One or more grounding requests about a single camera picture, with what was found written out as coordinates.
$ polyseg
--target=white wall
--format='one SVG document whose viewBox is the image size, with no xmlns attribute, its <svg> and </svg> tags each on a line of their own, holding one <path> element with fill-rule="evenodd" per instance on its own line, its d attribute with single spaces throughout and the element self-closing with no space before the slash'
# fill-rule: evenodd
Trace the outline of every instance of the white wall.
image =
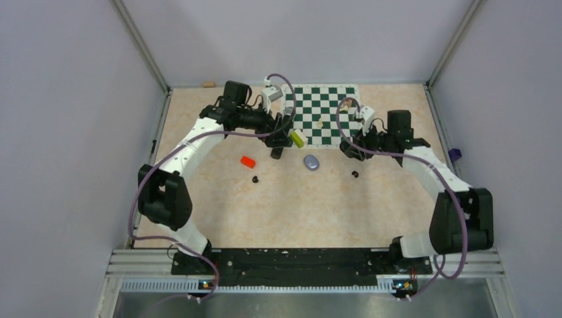
<svg viewBox="0 0 562 318">
<path fill-rule="evenodd" d="M 0 2 L 0 317 L 92 317 L 162 102 L 110 1 Z"/>
<path fill-rule="evenodd" d="M 472 0 L 125 0 L 171 86 L 425 81 Z"/>
<path fill-rule="evenodd" d="M 559 317 L 562 2 L 487 1 L 436 87 L 524 317 Z"/>
</svg>

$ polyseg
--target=gray oval object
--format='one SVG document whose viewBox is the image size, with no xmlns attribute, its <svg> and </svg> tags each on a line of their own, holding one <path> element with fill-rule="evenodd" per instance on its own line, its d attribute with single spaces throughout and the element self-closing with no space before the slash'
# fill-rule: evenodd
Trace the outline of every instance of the gray oval object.
<svg viewBox="0 0 562 318">
<path fill-rule="evenodd" d="M 315 156 L 312 156 L 311 154 L 307 154 L 304 157 L 304 165 L 306 166 L 306 168 L 308 168 L 308 170 L 314 171 L 320 168 L 320 161 L 318 161 L 318 159 Z"/>
</svg>

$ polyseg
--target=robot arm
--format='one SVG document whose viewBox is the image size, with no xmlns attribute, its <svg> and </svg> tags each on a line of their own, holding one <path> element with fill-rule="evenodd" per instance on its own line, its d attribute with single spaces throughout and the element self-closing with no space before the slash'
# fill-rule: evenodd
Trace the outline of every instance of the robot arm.
<svg viewBox="0 0 562 318">
<path fill-rule="evenodd" d="M 447 185 L 455 192 L 465 213 L 468 230 L 468 250 L 491 248 L 494 242 L 492 222 L 492 195 L 487 189 L 475 189 L 459 179 L 433 153 L 430 145 L 422 138 L 414 138 L 409 111 L 389 111 L 388 130 L 377 132 L 372 125 L 374 110 L 361 107 L 355 118 L 363 124 L 363 129 L 353 136 L 353 142 L 362 148 L 409 154 L 428 161 L 427 166 L 417 160 L 393 157 L 401 167 L 410 171 L 435 202 L 429 230 L 396 237 L 390 245 L 390 255 L 396 262 L 404 258 L 417 258 L 434 254 L 450 254 L 461 251 L 462 235 L 458 213 L 453 201 L 445 191 L 445 186 L 437 178 L 433 169 L 445 178 Z M 372 157 L 347 141 L 340 144 L 341 151 L 349 158 L 365 160 Z"/>
<path fill-rule="evenodd" d="M 209 105 L 199 114 L 188 135 L 176 146 L 185 147 L 160 165 L 139 197 L 141 214 L 199 254 L 210 253 L 211 243 L 191 220 L 193 204 L 186 184 L 209 151 L 224 140 L 226 135 L 212 134 L 191 144 L 189 140 L 202 133 L 233 131 L 237 128 L 251 129 L 256 134 L 272 133 L 288 120 L 281 114 L 275 118 L 271 115 L 271 103 L 282 97 L 278 86 L 268 86 L 262 90 L 262 103 L 256 109 L 246 105 L 250 91 L 246 84 L 228 81 L 223 96 L 217 100 L 218 105 Z M 288 129 L 284 129 L 261 140 L 270 148 L 290 146 L 292 142 L 287 131 Z M 151 168 L 152 166 L 144 165 L 139 170 L 139 183 Z M 191 255 L 181 247 L 179 249 L 182 253 Z"/>
</svg>

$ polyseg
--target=chessboard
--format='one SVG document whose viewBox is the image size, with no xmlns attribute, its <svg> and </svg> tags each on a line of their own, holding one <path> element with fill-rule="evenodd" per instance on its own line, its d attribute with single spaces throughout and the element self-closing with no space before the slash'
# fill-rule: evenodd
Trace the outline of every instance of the chessboard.
<svg viewBox="0 0 562 318">
<path fill-rule="evenodd" d="M 359 105 L 359 88 L 357 85 L 294 85 L 297 99 L 296 115 L 293 120 L 293 129 L 300 129 L 308 138 L 304 148 L 338 148 L 342 137 L 337 129 L 335 116 L 336 110 L 342 99 L 353 97 Z M 283 106 L 293 105 L 293 95 L 287 85 L 282 87 Z M 361 124 L 353 119 L 356 105 L 339 114 L 341 127 L 347 136 L 354 135 Z"/>
</svg>

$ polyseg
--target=orange block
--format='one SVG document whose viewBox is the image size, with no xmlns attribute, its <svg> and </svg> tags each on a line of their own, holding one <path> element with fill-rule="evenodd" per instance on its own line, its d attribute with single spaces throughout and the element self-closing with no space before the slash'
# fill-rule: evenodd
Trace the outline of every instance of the orange block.
<svg viewBox="0 0 562 318">
<path fill-rule="evenodd" d="M 253 159 L 250 158 L 250 157 L 243 156 L 242 159 L 240 159 L 240 162 L 241 162 L 244 166 L 249 167 L 249 168 L 252 168 L 252 169 L 256 166 L 256 160 L 253 160 Z"/>
</svg>

